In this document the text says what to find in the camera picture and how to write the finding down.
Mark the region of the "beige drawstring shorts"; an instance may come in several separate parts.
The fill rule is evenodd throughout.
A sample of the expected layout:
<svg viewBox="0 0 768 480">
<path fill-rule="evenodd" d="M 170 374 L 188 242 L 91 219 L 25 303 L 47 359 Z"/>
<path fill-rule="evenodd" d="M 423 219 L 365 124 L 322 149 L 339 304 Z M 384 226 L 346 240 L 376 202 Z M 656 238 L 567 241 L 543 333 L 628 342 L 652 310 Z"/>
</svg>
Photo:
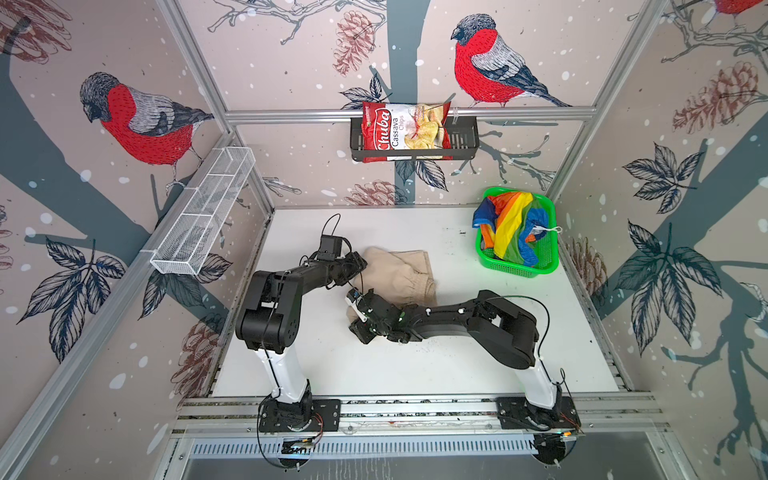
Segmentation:
<svg viewBox="0 0 768 480">
<path fill-rule="evenodd" d="M 427 251 L 388 251 L 369 247 L 362 258 L 367 266 L 351 281 L 360 292 L 372 289 L 397 307 L 437 305 L 436 283 Z"/>
</svg>

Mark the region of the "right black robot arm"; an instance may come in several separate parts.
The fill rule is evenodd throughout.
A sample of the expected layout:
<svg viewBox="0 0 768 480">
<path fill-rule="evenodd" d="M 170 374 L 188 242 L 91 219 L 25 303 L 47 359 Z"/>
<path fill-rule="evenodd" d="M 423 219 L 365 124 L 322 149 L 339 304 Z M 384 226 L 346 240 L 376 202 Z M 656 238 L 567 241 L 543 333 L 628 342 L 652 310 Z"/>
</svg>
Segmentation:
<svg viewBox="0 0 768 480">
<path fill-rule="evenodd" d="M 561 382 L 550 378 L 537 352 L 537 320 L 529 311 L 490 290 L 463 303 L 398 307 L 370 290 L 348 291 L 356 315 L 349 330 L 363 344 L 376 337 L 408 344 L 433 337 L 468 336 L 501 365 L 514 370 L 524 395 L 499 397 L 497 417 L 504 429 L 534 432 L 580 430 L 576 407 Z"/>
</svg>

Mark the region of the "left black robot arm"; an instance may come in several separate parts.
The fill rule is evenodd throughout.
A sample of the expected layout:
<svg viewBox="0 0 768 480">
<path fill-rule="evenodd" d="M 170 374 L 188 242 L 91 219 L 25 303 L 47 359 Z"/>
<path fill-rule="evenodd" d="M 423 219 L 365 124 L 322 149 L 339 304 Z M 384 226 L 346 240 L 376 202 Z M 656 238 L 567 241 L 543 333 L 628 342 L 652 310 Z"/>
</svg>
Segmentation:
<svg viewBox="0 0 768 480">
<path fill-rule="evenodd" d="M 366 267 L 356 252 L 337 257 L 314 254 L 289 270 L 253 274 L 235 321 L 235 335 L 257 354 L 271 381 L 271 394 L 259 414 L 261 432 L 320 426 L 314 417 L 311 383 L 293 348 L 303 296 L 319 288 L 344 286 Z"/>
</svg>

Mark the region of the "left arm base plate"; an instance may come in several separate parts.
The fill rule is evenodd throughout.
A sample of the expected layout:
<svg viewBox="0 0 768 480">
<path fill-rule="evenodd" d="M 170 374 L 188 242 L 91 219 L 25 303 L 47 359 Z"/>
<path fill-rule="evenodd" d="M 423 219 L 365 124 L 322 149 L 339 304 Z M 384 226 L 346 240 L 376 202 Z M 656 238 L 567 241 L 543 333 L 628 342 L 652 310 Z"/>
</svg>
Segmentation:
<svg viewBox="0 0 768 480">
<path fill-rule="evenodd" d="M 259 433 L 336 432 L 341 416 L 341 401 L 315 399 L 288 404 L 268 397 L 262 401 L 259 411 Z"/>
</svg>

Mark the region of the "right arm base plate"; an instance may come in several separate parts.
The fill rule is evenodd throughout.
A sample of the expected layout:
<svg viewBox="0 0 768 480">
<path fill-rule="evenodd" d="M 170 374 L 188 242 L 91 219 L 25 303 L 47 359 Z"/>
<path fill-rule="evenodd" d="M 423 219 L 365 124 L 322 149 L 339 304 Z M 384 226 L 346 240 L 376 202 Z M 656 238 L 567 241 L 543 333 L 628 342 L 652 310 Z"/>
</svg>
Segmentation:
<svg viewBox="0 0 768 480">
<path fill-rule="evenodd" d="M 573 399 L 560 396 L 552 409 L 530 404 L 523 396 L 498 397 L 497 418 L 503 430 L 580 430 L 581 421 Z"/>
</svg>

